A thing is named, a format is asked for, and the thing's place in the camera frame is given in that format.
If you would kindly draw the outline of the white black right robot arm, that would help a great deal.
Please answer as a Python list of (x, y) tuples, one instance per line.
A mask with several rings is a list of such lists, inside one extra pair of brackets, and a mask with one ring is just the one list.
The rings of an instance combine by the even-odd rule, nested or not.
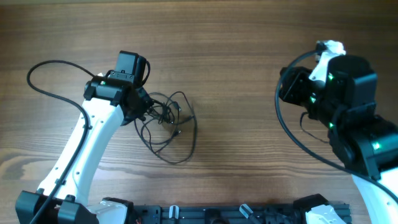
[(353, 176), (373, 223), (397, 223), (397, 125), (376, 114), (377, 73), (362, 57), (340, 55), (326, 63), (323, 82), (296, 64), (280, 71), (275, 99), (302, 106), (308, 117), (328, 128), (339, 166), (311, 155)]

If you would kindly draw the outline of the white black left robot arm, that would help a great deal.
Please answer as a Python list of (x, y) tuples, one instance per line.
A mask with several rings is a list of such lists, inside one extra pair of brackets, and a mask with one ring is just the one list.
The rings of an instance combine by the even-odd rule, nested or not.
[(116, 67), (87, 82), (81, 115), (53, 169), (36, 192), (23, 191), (16, 200), (20, 223), (137, 223), (134, 204), (104, 198), (88, 205), (91, 183), (104, 150), (116, 130), (143, 120), (154, 104), (143, 88), (150, 63), (137, 53), (120, 51)]

